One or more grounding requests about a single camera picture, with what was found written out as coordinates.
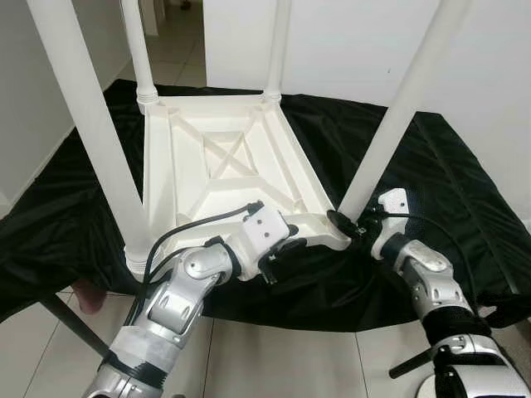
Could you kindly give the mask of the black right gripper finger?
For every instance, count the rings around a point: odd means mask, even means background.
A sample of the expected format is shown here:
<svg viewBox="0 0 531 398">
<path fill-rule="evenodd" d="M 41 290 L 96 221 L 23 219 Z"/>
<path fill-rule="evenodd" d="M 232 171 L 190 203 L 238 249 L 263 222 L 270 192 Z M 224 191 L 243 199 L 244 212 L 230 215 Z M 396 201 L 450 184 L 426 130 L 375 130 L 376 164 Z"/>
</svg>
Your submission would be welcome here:
<svg viewBox="0 0 531 398">
<path fill-rule="evenodd" d="M 357 238 L 359 236 L 356 223 L 350 220 L 348 216 L 338 212 L 338 210 L 329 210 L 329 222 L 334 225 L 337 231 L 348 236 L 348 238 Z"/>
</svg>

